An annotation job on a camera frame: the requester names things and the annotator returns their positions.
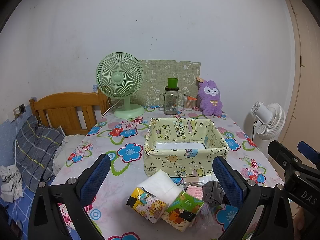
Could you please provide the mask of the grey sock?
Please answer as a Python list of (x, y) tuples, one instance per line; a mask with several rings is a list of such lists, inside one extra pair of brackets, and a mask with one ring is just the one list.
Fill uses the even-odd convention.
[(216, 207), (222, 204), (225, 192), (218, 181), (212, 180), (205, 183), (202, 191), (202, 200), (205, 201), (209, 207)]

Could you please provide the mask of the pink wet wipes pack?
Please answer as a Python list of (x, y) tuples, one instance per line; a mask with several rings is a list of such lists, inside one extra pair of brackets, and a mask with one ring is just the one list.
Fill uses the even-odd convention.
[(199, 202), (203, 198), (203, 190), (202, 187), (199, 186), (189, 185), (186, 189), (186, 193), (196, 199), (195, 202)]

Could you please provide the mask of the white tissue pack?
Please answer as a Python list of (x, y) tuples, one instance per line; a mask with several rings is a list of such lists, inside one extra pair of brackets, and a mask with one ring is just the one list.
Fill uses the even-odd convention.
[(138, 184), (137, 187), (144, 189), (169, 205), (184, 191), (183, 187), (177, 186), (162, 170), (157, 171), (148, 179)]

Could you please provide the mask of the yellow bear tissue pack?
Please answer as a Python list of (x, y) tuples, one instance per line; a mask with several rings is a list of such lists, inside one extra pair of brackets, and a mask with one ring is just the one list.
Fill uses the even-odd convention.
[(169, 204), (154, 194), (137, 187), (129, 196), (126, 204), (152, 224), (156, 224)]

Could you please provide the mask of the clear plastic bag roll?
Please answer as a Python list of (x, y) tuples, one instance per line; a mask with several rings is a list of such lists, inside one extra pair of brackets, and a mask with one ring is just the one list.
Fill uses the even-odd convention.
[(193, 226), (195, 227), (196, 231), (200, 231), (207, 228), (211, 228), (215, 224), (216, 219), (214, 216), (214, 208), (210, 207), (210, 205), (207, 202), (205, 202), (204, 205), (201, 207), (199, 213), (197, 214)]

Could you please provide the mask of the beige door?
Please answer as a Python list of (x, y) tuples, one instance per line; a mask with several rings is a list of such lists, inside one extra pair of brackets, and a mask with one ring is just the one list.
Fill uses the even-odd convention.
[(279, 141), (305, 165), (316, 167), (297, 150), (300, 141), (319, 151), (319, 25), (302, 0), (285, 0), (295, 39), (295, 77)]

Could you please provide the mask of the white standing fan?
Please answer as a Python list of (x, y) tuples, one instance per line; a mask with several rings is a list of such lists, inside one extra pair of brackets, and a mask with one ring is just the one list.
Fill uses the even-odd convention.
[(252, 140), (256, 136), (259, 138), (258, 148), (268, 158), (267, 144), (280, 134), (285, 125), (286, 113), (278, 103), (265, 105), (260, 101), (252, 106), (251, 113), (254, 117)]

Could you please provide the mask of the crumpled white grey cloth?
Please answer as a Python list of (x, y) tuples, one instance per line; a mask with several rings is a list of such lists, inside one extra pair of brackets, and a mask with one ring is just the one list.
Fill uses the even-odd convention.
[(22, 176), (16, 165), (1, 166), (1, 198), (13, 203), (23, 197)]

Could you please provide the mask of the grey plaid pillow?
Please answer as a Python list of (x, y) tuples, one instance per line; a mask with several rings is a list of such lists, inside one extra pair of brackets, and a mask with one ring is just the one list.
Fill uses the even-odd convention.
[(64, 139), (60, 129), (43, 126), (30, 116), (18, 130), (12, 150), (16, 166), (27, 188), (36, 192), (40, 182), (54, 176), (53, 159)]

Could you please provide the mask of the purple plush bunny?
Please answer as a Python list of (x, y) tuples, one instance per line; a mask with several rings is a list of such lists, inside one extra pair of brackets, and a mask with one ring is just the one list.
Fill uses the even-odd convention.
[(213, 80), (199, 79), (197, 96), (200, 100), (200, 109), (205, 116), (221, 116), (223, 104), (220, 99), (220, 90)]

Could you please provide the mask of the toothpick jar orange lid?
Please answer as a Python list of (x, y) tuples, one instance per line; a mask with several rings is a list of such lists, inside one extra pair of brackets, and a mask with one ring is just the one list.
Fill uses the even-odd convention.
[(185, 95), (183, 97), (183, 109), (191, 111), (196, 106), (197, 98)]

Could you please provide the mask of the wooden bed headboard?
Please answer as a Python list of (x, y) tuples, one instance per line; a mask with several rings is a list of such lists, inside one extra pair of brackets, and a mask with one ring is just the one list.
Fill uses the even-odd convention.
[(92, 93), (63, 92), (29, 100), (32, 115), (46, 127), (61, 127), (66, 135), (86, 135), (97, 123), (95, 109), (110, 107), (100, 90)]

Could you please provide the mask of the green plastic cup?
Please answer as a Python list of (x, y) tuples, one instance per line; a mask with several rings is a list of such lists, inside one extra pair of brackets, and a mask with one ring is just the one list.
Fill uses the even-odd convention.
[(178, 79), (174, 77), (170, 77), (167, 79), (167, 87), (170, 89), (175, 89), (178, 87)]

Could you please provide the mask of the green desk fan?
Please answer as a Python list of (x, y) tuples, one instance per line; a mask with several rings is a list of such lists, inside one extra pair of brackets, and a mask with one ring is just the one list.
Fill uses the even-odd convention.
[(116, 118), (132, 119), (145, 113), (143, 106), (130, 101), (143, 82), (142, 65), (134, 56), (125, 52), (107, 55), (97, 66), (96, 82), (108, 98), (123, 101), (123, 105), (114, 111)]

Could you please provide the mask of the wall power socket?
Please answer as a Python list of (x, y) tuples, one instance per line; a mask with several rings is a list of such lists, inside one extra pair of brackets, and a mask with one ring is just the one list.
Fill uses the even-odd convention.
[(19, 117), (20, 115), (22, 115), (23, 113), (25, 113), (25, 111), (26, 111), (26, 109), (25, 109), (25, 105), (24, 105), (24, 104), (16, 107), (16, 108), (13, 110), (15, 119), (18, 118), (18, 117)]

